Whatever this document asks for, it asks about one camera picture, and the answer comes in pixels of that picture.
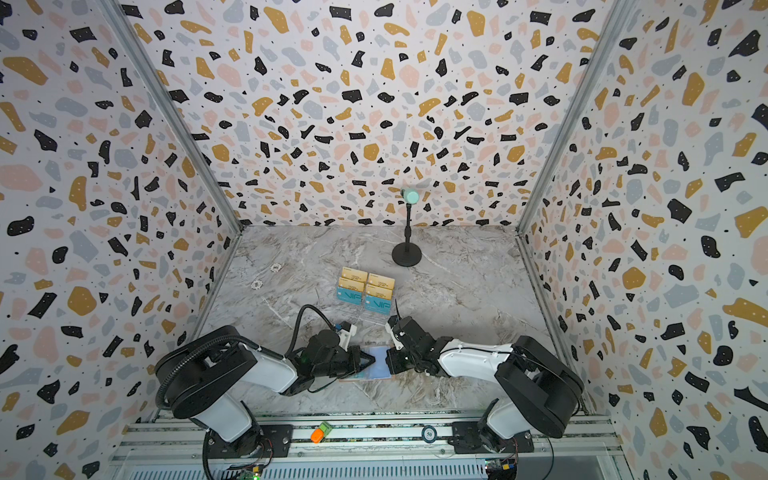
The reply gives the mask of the pink leather card holder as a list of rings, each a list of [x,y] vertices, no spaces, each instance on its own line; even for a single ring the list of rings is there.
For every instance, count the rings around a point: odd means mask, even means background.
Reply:
[[[392,374],[386,363],[388,350],[389,346],[363,346],[361,351],[374,358],[372,365],[364,369],[362,372],[356,373],[346,379],[343,379],[343,382],[390,380],[392,378]]]

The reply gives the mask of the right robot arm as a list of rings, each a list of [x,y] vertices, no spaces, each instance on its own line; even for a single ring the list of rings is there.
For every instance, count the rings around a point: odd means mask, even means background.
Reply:
[[[522,335],[503,345],[478,345],[458,338],[435,338],[412,317],[390,317],[387,351],[391,374],[414,370],[429,376],[473,378],[497,384],[507,395],[489,404],[478,422],[488,447],[530,430],[563,436],[584,391],[580,378],[534,338]]]

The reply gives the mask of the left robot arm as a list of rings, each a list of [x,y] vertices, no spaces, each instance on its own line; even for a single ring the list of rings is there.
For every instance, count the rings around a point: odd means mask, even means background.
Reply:
[[[225,326],[165,355],[157,364],[155,403],[177,419],[190,419],[226,443],[258,430],[249,409],[230,395],[241,383],[293,396],[318,378],[341,380],[372,367],[376,359],[349,343],[353,327],[322,330],[285,355]]]

